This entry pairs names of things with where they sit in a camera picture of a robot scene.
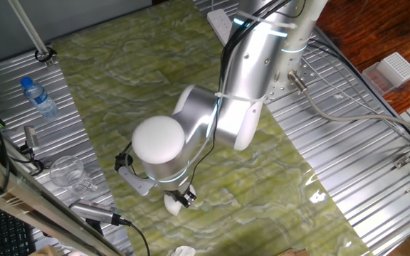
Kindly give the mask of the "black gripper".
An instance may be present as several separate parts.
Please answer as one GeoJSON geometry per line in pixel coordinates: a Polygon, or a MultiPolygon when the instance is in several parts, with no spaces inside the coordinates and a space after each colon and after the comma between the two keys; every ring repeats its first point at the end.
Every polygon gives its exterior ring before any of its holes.
{"type": "Polygon", "coordinates": [[[177,207],[188,208],[196,200],[196,192],[190,185],[185,185],[175,191],[165,191],[177,207]]]}

